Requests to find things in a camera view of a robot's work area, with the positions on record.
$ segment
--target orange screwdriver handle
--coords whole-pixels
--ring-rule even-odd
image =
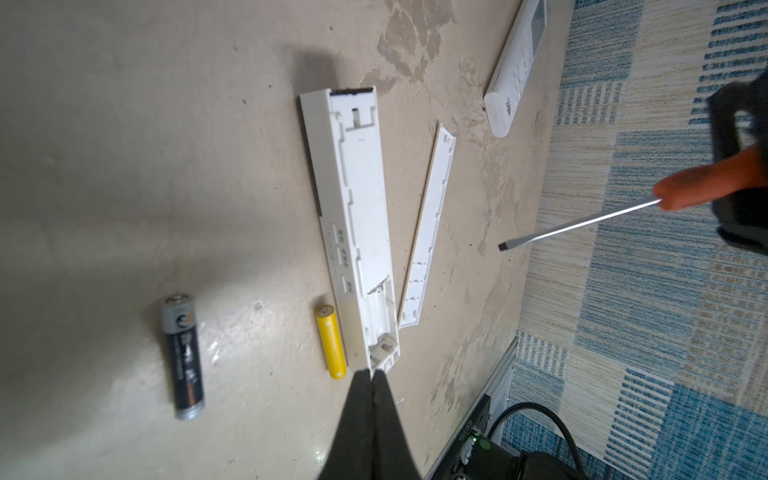
[[[745,188],[768,187],[768,176],[760,166],[757,145],[711,165],[681,170],[654,186],[662,210],[682,210],[708,204]]]

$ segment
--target patchwork rug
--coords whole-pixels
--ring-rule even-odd
[[[768,0],[574,8],[539,228],[711,162],[707,96],[768,58]],[[649,207],[531,247],[509,403],[557,412],[591,478],[768,478],[768,257],[716,226]],[[554,430],[503,438],[569,462]]]

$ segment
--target black cable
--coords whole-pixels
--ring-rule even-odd
[[[581,463],[581,457],[578,454],[578,449],[576,448],[576,442],[574,442],[574,438],[571,436],[571,433],[568,431],[568,428],[566,428],[565,424],[562,420],[560,420],[560,417],[555,415],[554,412],[552,412],[547,407],[540,405],[538,403],[533,402],[521,402],[521,403],[515,403],[513,406],[506,409],[504,412],[502,412],[501,415],[498,416],[495,422],[493,422],[493,426],[491,427],[491,431],[488,433],[488,438],[493,439],[493,434],[496,433],[496,430],[498,430],[498,427],[513,413],[519,412],[520,410],[536,410],[537,412],[541,412],[545,414],[549,419],[554,422],[555,425],[558,426],[560,429],[560,432],[562,432],[563,436],[565,437],[565,442],[568,443],[568,449],[571,450],[571,456],[574,458],[574,462],[576,463],[576,469],[580,473],[584,473],[584,465]]]

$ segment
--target screwdriver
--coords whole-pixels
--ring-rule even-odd
[[[551,237],[558,233],[584,227],[631,211],[658,204],[665,211],[677,211],[695,205],[708,204],[746,188],[768,187],[768,175],[760,165],[757,144],[723,161],[687,168],[659,181],[653,194],[641,200],[623,204],[599,214],[573,220],[558,227],[526,237],[513,238],[498,245],[500,251],[511,250],[526,243]]]

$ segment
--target yellow battery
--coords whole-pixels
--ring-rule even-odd
[[[320,331],[320,339],[323,341],[323,350],[326,353],[326,363],[328,363],[331,378],[343,379],[346,375],[346,360],[336,312],[332,306],[323,305],[315,309],[315,319],[317,329]]]

